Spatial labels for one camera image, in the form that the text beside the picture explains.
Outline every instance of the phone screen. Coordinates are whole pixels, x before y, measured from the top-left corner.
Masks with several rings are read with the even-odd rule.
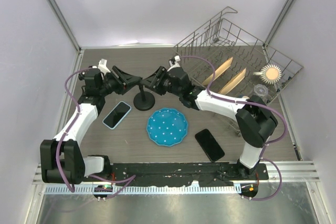
[[[211,162],[224,157],[225,153],[208,129],[202,130],[195,135],[196,140],[202,147]]]
[[[116,107],[114,107],[110,114],[106,116],[103,123],[107,127],[114,129],[130,110],[131,107],[128,104],[120,102]]]

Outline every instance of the round black base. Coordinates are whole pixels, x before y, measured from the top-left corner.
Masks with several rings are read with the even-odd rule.
[[[155,104],[155,97],[150,92],[144,91],[146,100],[142,100],[141,93],[136,94],[133,100],[134,107],[140,111],[147,111],[153,108]]]

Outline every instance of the blue plate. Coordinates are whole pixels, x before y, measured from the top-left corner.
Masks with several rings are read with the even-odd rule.
[[[188,123],[180,111],[162,108],[148,119],[147,132],[156,144],[173,146],[182,142],[187,135]]]

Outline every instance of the dish rack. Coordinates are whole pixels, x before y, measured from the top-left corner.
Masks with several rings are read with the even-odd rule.
[[[227,14],[237,13],[237,10],[225,7],[176,44],[174,51],[180,56],[203,57],[216,69],[227,60],[232,61],[230,67],[216,78],[210,90],[219,92],[225,84],[243,71],[245,74],[243,80],[226,95],[250,97],[257,94],[266,104],[270,104],[303,66],[225,18]],[[268,64],[275,64],[282,71],[277,84],[265,84],[259,76],[253,75]],[[198,85],[202,85],[213,73],[212,68],[201,60],[183,58],[181,65]],[[238,125],[233,121],[229,123],[239,131]]]

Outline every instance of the white wall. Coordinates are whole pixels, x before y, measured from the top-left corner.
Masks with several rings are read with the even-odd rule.
[[[285,0],[56,0],[81,46],[177,43],[229,5],[230,19],[266,39]]]
[[[39,145],[53,137],[75,50],[46,0],[0,0],[0,216],[23,223]]]
[[[304,66],[283,98],[300,151],[314,161],[335,212],[335,0],[296,0],[272,45]]]

